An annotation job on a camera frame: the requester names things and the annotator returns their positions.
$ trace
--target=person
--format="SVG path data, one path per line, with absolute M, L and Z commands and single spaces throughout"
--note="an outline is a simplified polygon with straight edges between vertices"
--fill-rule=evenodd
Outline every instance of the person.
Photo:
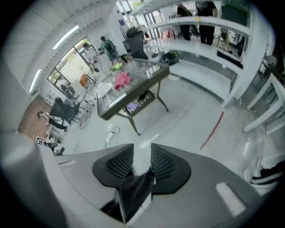
M 94 56 L 96 56 L 97 53 L 92 48 L 90 48 L 89 44 L 87 43 L 83 44 L 83 48 L 85 52 L 83 53 L 84 58 L 93 63 L 95 61 Z
M 114 66 L 115 59 L 117 60 L 117 62 L 119 62 L 118 60 L 119 56 L 118 56 L 116 47 L 112 41 L 106 40 L 105 37 L 101 37 L 101 40 L 102 40 L 101 48 L 107 54 L 108 58 L 110 59 L 111 65 Z
M 54 120 L 55 117 L 50 116 L 48 112 L 46 112 L 46 113 L 38 112 L 37 118 L 39 119 L 41 117 L 45 118 L 51 125 L 54 125 L 56 128 L 67 131 L 67 126 L 63 126 L 62 124 L 57 123 Z
M 182 4 L 177 5 L 177 17 L 182 17 L 182 16 L 192 16 L 191 13 L 187 10 L 185 6 Z M 190 41 L 190 25 L 185 24 L 180 26 L 180 30 L 182 33 L 182 36 L 185 40 Z
M 218 17 L 218 10 L 213 2 L 196 2 L 198 16 L 213 16 Z M 200 25 L 201 43 L 212 45 L 214 39 L 215 27 Z

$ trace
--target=black pants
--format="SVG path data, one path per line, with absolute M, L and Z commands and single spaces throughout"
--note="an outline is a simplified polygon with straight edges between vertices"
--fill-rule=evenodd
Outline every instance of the black pants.
M 53 120 L 53 119 L 51 119 L 51 118 L 49 118 L 49 123 L 50 123 L 51 125 L 54 125 L 54 126 L 55 126 L 56 128 L 58 128 L 58 129 L 65 130 L 65 129 L 67 128 L 67 126 L 63 126 L 63 125 L 57 123 L 55 120 Z
M 190 41 L 190 25 L 181 25 L 180 30 L 185 40 Z
M 200 25 L 201 43 L 212 45 L 214 39 L 215 27 Z

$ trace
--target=paper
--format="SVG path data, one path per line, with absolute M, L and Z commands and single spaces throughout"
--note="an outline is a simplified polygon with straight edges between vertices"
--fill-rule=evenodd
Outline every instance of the paper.
M 98 98 L 104 97 L 112 89 L 112 87 L 113 85 L 111 83 L 100 83 L 97 89 Z

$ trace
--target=lower shelf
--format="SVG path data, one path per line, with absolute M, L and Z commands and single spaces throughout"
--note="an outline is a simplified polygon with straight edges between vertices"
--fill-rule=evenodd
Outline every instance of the lower shelf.
M 218 95 L 223 100 L 229 95 L 231 80 L 224 75 L 202 65 L 179 59 L 169 66 L 170 73 L 188 79 Z

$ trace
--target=white shelf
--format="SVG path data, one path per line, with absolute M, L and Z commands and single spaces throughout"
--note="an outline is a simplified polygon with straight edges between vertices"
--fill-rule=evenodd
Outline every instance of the white shelf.
M 216 61 L 222 65 L 225 65 L 232 71 L 236 72 L 238 75 L 243 75 L 243 70 L 239 68 L 237 65 L 231 63 L 228 60 L 225 60 L 219 56 L 217 56 L 217 51 L 219 50 L 223 54 L 230 56 L 229 53 L 226 53 L 223 50 L 220 50 L 216 47 L 209 46 L 206 44 L 202 44 L 200 42 L 195 41 L 185 41 L 185 40 L 171 40 L 164 41 L 161 39 L 152 40 L 148 44 L 144 45 L 144 48 L 164 48 L 168 50 L 176 50 L 176 51 L 184 51 L 192 54 L 196 54 L 199 56 L 203 56 L 209 58 L 213 61 Z
M 199 64 L 179 59 L 169 66 L 170 73 L 188 79 L 218 95 L 223 100 L 229 95 L 231 80 L 224 75 Z
M 161 22 L 161 23 L 156 23 L 151 26 L 148 26 L 146 28 L 143 28 L 143 31 L 147 31 L 148 29 L 154 29 L 154 28 L 159 28 L 163 26 L 169 26 L 169 25 L 181 25 L 181 24 L 201 24 L 201 25 L 208 25 L 208 26 L 218 26 L 222 27 L 231 31 L 234 31 L 238 34 L 243 34 L 246 36 L 251 35 L 251 29 L 243 26 L 241 24 L 229 21 L 229 20 L 224 20 L 221 18 L 217 17 L 212 17 L 212 16 L 184 16 L 184 17 L 177 17 L 177 18 L 172 18 L 167 21 Z
M 135 10 L 130 13 L 130 16 L 144 13 L 151 13 L 168 5 L 181 3 L 181 0 L 145 0 Z

